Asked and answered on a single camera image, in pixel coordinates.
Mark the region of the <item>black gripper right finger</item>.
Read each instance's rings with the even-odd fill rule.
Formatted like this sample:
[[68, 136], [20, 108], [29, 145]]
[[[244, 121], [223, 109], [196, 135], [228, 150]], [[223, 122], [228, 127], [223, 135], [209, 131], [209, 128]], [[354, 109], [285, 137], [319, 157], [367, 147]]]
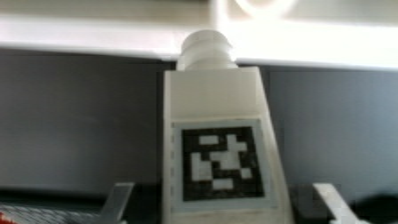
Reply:
[[372, 224], [354, 214], [335, 185], [331, 183], [315, 183], [314, 187], [333, 213], [330, 224]]

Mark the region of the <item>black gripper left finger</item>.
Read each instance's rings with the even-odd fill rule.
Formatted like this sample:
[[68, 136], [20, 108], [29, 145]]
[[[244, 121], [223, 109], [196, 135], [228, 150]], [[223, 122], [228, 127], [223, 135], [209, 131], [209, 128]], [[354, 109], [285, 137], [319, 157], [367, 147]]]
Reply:
[[129, 206], [134, 188], [134, 182], [118, 183], [115, 185], [102, 208], [99, 224], [120, 224], [123, 222], [123, 214]]

